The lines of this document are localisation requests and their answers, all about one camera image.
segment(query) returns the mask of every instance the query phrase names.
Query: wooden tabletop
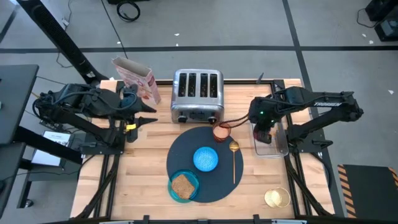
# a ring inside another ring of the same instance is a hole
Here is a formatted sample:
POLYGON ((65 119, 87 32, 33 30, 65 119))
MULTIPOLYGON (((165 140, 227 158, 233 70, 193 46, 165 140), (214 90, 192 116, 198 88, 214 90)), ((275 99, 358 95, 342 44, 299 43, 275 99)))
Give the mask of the wooden tabletop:
MULTIPOLYGON (((299 79, 285 79, 285 86, 301 86, 299 79)), ((166 171, 167 153, 175 138, 184 131, 205 124, 174 124, 171 122, 171 86, 158 86, 162 101, 158 105, 146 102, 157 113, 142 113, 138 116, 158 118, 158 122, 139 128, 139 137, 126 144, 121 156, 113 202, 112 220, 142 220, 150 215, 152 220, 192 219, 252 219, 293 218, 290 204, 285 208, 270 208, 264 201, 269 189, 283 187, 289 190, 283 158, 264 159, 255 155, 249 122, 234 128, 231 136, 243 154, 244 169, 239 185, 225 198, 212 203, 178 203, 168 191, 166 171)), ((115 90, 116 81, 102 81, 101 88, 115 90)), ((225 85, 224 119, 236 119, 247 114, 255 96, 271 93, 268 85, 225 85)), ((308 110, 292 114, 293 122, 300 124, 310 119, 308 110)), ((93 123, 106 128, 107 120, 94 119, 93 123)), ((323 207, 331 213, 333 206, 323 166, 309 154, 301 155, 303 171, 308 188, 323 207)), ((71 217, 78 215, 98 188, 103 156, 95 156, 80 172, 71 217)), ((104 215, 108 192, 104 194, 101 214, 104 215)), ((300 211, 303 213, 301 192, 298 190, 300 211)))

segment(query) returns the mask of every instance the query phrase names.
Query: round placemat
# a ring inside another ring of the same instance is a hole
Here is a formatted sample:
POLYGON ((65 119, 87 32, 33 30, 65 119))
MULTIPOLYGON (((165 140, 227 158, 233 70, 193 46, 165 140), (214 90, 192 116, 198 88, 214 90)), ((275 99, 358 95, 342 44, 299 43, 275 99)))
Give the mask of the round placemat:
POLYGON ((229 150, 230 136, 223 142, 216 142, 211 127, 198 127, 182 133, 172 144, 167 155, 169 178, 179 170, 190 170, 199 179, 199 191, 192 199, 195 202, 215 202, 231 193, 241 181, 243 157, 235 152, 236 182, 233 184, 233 153, 229 150), (210 172, 202 172, 193 164, 193 154, 200 147, 213 148, 218 155, 218 165, 210 172))

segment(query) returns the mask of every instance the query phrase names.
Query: spoon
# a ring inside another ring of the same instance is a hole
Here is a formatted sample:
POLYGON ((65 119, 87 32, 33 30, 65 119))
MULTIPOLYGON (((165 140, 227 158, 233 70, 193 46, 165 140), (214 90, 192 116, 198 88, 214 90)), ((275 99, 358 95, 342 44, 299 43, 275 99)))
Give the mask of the spoon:
POLYGON ((235 152, 239 150, 239 144, 236 141, 231 141, 229 144, 229 150, 231 150, 234 154, 234 184, 235 184, 235 152))

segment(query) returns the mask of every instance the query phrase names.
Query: silver toaster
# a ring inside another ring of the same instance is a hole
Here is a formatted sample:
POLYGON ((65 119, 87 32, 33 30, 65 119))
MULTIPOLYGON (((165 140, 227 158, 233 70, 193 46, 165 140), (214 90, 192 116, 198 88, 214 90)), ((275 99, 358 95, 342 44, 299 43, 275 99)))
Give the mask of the silver toaster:
POLYGON ((220 71, 180 69, 174 74, 172 94, 174 123, 222 121, 224 77, 220 71))

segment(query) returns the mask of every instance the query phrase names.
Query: concrete floor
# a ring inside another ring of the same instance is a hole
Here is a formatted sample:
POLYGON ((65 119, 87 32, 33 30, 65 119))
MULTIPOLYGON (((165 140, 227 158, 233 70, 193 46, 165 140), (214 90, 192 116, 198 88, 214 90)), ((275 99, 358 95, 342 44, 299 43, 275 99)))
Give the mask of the concrete floor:
MULTIPOLYGON (((68 0, 62 2, 62 11, 68 0)), ((356 11, 370 0, 289 0, 301 46, 383 46, 374 29, 357 25, 356 11)), ((105 4, 125 47, 175 47, 267 45, 293 47, 284 5, 278 0, 151 0, 139 2, 141 17, 125 23, 116 8, 105 4)), ((72 0, 68 33, 81 48, 120 47, 118 38, 97 0, 72 0)), ((0 30, 14 9, 0 1, 0 30)), ((371 24, 365 14, 361 21, 371 24)), ((2 49, 53 49, 54 45, 27 14, 16 18, 0 42, 2 49)), ((111 59, 122 52, 85 53, 102 74, 119 78, 111 59)), ((129 59, 153 68, 156 79, 172 78, 180 68, 214 68, 225 78, 302 78, 292 50, 207 50, 128 52, 129 59)), ((0 54, 0 65, 34 63, 38 75, 62 83, 82 83, 74 68, 60 68, 57 54, 0 54)), ((355 123, 336 123, 325 128, 331 161, 337 164, 389 166, 398 170, 398 110, 396 63, 398 51, 304 51, 303 57, 314 91, 355 91, 364 116, 355 123)), ((60 61, 68 62, 61 56, 60 61)), ((61 89, 62 85, 37 79, 34 92, 61 89)), ((30 99, 27 111, 31 112, 30 99)), ((41 133, 38 120, 25 113, 21 125, 41 133)), ((43 223, 69 217, 76 181, 34 183, 29 198, 32 208, 16 210, 23 176, 17 178, 0 223, 43 223)))

